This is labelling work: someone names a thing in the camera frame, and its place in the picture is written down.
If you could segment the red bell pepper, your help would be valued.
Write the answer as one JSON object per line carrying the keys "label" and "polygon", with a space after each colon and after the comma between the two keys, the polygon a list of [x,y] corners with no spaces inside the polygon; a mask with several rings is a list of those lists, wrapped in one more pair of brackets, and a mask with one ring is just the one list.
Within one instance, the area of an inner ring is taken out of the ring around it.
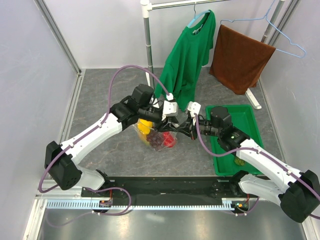
{"label": "red bell pepper", "polygon": [[172,148],[176,145],[176,137],[171,132],[163,132],[163,145],[167,148]]}

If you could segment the clear dotted zip top bag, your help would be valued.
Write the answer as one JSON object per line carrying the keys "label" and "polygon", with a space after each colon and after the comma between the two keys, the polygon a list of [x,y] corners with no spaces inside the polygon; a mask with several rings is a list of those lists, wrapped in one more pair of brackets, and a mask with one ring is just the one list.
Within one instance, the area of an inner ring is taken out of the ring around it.
{"label": "clear dotted zip top bag", "polygon": [[166,148],[173,148],[178,141],[176,133],[171,131],[158,132],[153,122],[144,119],[138,119],[134,129],[139,139],[157,152]]}

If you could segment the purple grape bunch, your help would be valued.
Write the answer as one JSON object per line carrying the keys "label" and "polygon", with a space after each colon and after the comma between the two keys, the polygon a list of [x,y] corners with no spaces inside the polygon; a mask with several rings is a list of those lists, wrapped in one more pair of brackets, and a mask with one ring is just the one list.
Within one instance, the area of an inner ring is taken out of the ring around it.
{"label": "purple grape bunch", "polygon": [[163,143],[163,138],[159,132],[150,131],[150,133],[146,136],[146,139],[153,149],[156,151],[160,150]]}

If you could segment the orange green mango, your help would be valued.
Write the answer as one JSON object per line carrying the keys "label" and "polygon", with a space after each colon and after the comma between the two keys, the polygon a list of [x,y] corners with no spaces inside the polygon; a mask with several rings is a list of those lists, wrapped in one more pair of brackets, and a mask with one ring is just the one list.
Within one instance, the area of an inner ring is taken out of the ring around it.
{"label": "orange green mango", "polygon": [[138,137],[140,138],[140,140],[146,144],[147,146],[150,145],[150,143],[147,141],[147,136],[145,134],[142,134],[142,133],[138,133]]}

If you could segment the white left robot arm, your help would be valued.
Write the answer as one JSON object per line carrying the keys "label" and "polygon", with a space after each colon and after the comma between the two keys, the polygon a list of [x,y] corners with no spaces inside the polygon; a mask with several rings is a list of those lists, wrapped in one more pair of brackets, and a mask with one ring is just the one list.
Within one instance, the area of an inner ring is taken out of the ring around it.
{"label": "white left robot arm", "polygon": [[61,190],[74,186],[91,188],[99,197],[106,196],[110,185],[100,170],[80,167],[83,158],[107,139],[134,125],[138,120],[163,124],[178,114],[178,104],[170,93],[162,106],[154,107],[152,87],[140,84],[131,95],[115,103],[97,122],[62,143],[50,142],[46,146],[44,168]]}

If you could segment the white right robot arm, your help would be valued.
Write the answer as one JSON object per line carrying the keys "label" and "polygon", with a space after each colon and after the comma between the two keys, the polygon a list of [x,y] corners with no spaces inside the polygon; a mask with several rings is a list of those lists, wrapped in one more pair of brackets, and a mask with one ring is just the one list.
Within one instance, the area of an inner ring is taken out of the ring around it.
{"label": "white right robot arm", "polygon": [[247,171],[241,170],[229,184],[229,191],[235,197],[244,193],[255,195],[270,201],[297,223],[307,217],[314,218],[313,211],[320,205],[320,182],[311,170],[305,172],[294,168],[260,147],[248,134],[234,126],[228,109],[215,106],[211,109],[210,119],[203,120],[199,116],[200,106],[197,104],[188,110],[185,122],[173,126],[176,132],[200,139],[202,135],[216,137],[217,143],[224,153],[208,153],[214,157],[233,154],[249,163],[268,179],[260,179]]}

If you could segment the green t-shirt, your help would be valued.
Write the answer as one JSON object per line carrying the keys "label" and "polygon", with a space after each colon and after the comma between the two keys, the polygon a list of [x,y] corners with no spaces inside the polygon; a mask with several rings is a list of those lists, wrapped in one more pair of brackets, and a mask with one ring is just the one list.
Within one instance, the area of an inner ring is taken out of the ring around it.
{"label": "green t-shirt", "polygon": [[186,26],[167,57],[159,80],[175,98],[181,111],[195,100],[197,81],[213,48],[216,16],[206,12],[194,26]]}

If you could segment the green plastic tray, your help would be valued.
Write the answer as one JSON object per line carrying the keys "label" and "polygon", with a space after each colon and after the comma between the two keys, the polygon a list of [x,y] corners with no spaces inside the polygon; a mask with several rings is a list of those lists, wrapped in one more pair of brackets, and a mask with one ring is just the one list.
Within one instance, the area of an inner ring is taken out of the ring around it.
{"label": "green plastic tray", "polygon": [[[251,105],[226,105],[225,106],[231,115],[232,123],[235,127],[248,134],[260,147],[263,147],[263,142],[256,122],[254,111]],[[233,176],[237,172],[243,170],[253,175],[260,175],[261,172],[254,166],[245,162],[244,165],[239,165],[235,162],[235,156],[228,154],[223,157],[213,157],[213,166],[215,174],[218,176]]]}

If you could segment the green leaf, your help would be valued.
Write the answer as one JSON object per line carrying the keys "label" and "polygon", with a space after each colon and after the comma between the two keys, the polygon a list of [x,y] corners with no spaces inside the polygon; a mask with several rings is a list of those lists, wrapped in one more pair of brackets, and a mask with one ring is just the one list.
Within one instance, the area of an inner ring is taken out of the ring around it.
{"label": "green leaf", "polygon": [[246,162],[243,159],[240,159],[239,157],[234,158],[234,163],[241,167],[243,167],[246,164]]}

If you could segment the brown towel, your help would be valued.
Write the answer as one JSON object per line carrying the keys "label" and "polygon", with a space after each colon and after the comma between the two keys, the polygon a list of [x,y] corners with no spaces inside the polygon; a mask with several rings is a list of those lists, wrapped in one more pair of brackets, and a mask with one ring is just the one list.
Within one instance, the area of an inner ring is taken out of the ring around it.
{"label": "brown towel", "polygon": [[276,48],[220,25],[209,74],[236,95],[257,85]]}

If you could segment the light blue shirt hanger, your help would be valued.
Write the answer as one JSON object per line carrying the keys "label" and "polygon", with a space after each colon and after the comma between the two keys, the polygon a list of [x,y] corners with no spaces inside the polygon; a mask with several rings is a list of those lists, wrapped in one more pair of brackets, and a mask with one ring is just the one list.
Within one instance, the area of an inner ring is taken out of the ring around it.
{"label": "light blue shirt hanger", "polygon": [[205,11],[197,14],[196,5],[197,5],[197,2],[195,2],[195,3],[193,4],[194,16],[193,16],[193,19],[192,19],[192,20],[189,22],[189,24],[187,25],[188,28],[190,28],[190,27],[194,24],[194,22],[195,22],[197,19],[199,19],[201,16],[203,16],[203,15],[211,12],[210,10],[205,10]]}

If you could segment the white garment rack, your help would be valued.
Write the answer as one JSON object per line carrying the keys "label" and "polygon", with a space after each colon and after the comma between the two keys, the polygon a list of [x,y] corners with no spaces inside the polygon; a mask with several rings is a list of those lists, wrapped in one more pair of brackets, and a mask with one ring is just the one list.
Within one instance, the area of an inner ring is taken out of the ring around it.
{"label": "white garment rack", "polygon": [[185,6],[193,6],[193,9],[194,9],[195,2],[197,2],[196,6],[213,3],[212,0],[181,0],[181,1],[156,3],[156,4],[151,3],[151,1],[149,0],[140,1],[142,17],[143,17],[143,25],[144,25],[144,34],[145,34],[147,66],[149,71],[151,72],[154,71],[152,43],[151,43],[150,12],[155,10],[169,9],[169,8],[175,8],[175,7],[185,7]]}

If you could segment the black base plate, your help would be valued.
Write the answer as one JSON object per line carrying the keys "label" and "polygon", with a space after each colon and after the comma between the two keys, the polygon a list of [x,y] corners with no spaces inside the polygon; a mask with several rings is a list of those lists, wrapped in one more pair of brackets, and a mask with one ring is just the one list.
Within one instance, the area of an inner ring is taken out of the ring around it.
{"label": "black base plate", "polygon": [[131,203],[220,204],[226,199],[247,199],[232,177],[218,176],[114,176],[102,189],[127,190]]}

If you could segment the aluminium frame post left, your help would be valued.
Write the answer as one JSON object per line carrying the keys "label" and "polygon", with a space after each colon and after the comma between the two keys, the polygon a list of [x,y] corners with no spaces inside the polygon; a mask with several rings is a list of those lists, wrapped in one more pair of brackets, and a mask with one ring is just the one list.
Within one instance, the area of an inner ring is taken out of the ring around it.
{"label": "aluminium frame post left", "polygon": [[79,64],[77,63],[74,55],[72,54],[71,49],[68,46],[59,26],[56,23],[54,16],[52,15],[46,2],[44,0],[34,0],[34,2],[37,5],[38,9],[40,10],[45,21],[47,22],[49,28],[51,29],[55,39],[57,40],[58,44],[61,47],[61,49],[63,50],[66,57],[68,58],[68,61],[71,64],[73,70],[77,73],[77,75],[80,75],[82,73],[82,69],[79,66]]}

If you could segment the aluminium frame post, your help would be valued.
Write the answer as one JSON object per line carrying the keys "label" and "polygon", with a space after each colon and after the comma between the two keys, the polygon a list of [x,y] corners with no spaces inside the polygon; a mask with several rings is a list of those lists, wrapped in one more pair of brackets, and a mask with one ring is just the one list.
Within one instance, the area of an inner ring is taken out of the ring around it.
{"label": "aluminium frame post", "polygon": [[[295,11],[298,9],[298,6],[301,3],[301,0],[288,0],[288,5],[285,10],[282,8],[285,5],[286,0],[276,0],[275,9],[272,12],[270,22],[276,26],[280,31],[283,31],[291,18],[293,17]],[[280,37],[280,33],[277,30],[272,32],[272,25],[268,24],[266,27],[261,42],[273,46],[278,38]]]}
{"label": "aluminium frame post", "polygon": [[38,9],[40,10],[45,21],[47,22],[49,28],[51,29],[55,39],[57,40],[58,44],[61,47],[61,49],[63,50],[66,57],[68,58],[68,61],[71,64],[73,70],[77,73],[77,75],[80,75],[82,73],[82,69],[79,66],[79,64],[77,63],[74,55],[72,54],[71,49],[68,46],[59,26],[56,23],[54,16],[52,15],[46,2],[44,0],[34,0],[34,2],[37,5]]}

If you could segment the aluminium frame post right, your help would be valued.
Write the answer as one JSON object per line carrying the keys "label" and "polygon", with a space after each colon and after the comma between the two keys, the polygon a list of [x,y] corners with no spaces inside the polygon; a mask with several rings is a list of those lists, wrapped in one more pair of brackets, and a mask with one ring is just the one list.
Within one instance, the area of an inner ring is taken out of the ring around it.
{"label": "aluminium frame post right", "polygon": [[[295,11],[298,9],[298,6],[301,3],[301,0],[288,0],[288,5],[285,10],[282,8],[285,5],[286,0],[276,0],[275,9],[272,12],[270,22],[276,26],[280,31],[283,31],[291,18],[293,17]],[[273,46],[278,38],[280,37],[280,33],[277,30],[272,32],[272,25],[268,24],[266,27],[261,42]]]}

